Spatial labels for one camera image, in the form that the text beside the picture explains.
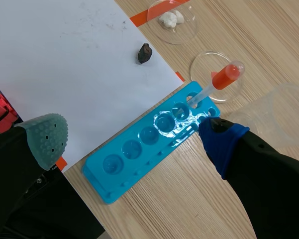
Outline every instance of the white chalk piece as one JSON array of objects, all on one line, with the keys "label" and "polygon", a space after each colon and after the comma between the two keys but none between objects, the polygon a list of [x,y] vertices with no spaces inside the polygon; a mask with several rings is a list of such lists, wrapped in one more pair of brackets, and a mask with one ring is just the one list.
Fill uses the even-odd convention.
[{"label": "white chalk piece", "polygon": [[159,20],[167,28],[174,28],[177,25],[177,16],[169,11],[162,14]]},{"label": "white chalk piece", "polygon": [[183,24],[185,22],[184,16],[177,10],[174,10],[174,14],[177,17],[177,24]]}]

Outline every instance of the red plastic object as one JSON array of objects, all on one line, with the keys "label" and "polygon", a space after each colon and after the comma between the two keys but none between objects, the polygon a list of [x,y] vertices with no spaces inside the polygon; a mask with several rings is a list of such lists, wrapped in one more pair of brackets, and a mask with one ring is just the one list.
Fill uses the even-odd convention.
[{"label": "red plastic object", "polygon": [[212,84],[217,90],[222,90],[237,80],[239,76],[239,68],[233,64],[229,64],[213,76]]},{"label": "red plastic object", "polygon": [[8,100],[2,94],[0,94],[0,117],[6,112],[6,108],[9,110],[9,113],[0,121],[0,133],[10,129],[12,123],[17,120],[17,113],[11,107]]}]

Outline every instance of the orange dropper bulb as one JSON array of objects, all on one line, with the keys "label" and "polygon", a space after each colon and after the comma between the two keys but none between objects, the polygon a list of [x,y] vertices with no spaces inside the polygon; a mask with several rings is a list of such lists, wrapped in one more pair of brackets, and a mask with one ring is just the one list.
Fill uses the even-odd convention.
[{"label": "orange dropper bulb", "polygon": [[212,84],[217,90],[222,90],[236,81],[244,73],[244,64],[232,61],[212,77]]}]

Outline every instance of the white paper sheet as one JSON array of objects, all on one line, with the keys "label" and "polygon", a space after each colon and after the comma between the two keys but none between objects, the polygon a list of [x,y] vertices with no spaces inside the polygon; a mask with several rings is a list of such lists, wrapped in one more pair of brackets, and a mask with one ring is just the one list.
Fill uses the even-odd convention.
[{"label": "white paper sheet", "polygon": [[23,120],[59,113],[68,169],[182,82],[112,0],[0,0],[0,89]]}]

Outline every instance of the clear plastic cup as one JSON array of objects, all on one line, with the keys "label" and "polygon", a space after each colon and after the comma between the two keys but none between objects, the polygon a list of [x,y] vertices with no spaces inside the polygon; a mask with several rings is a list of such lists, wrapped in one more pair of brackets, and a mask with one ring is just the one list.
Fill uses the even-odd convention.
[{"label": "clear plastic cup", "polygon": [[250,127],[272,147],[299,145],[299,87],[280,85],[233,112],[228,120]]}]

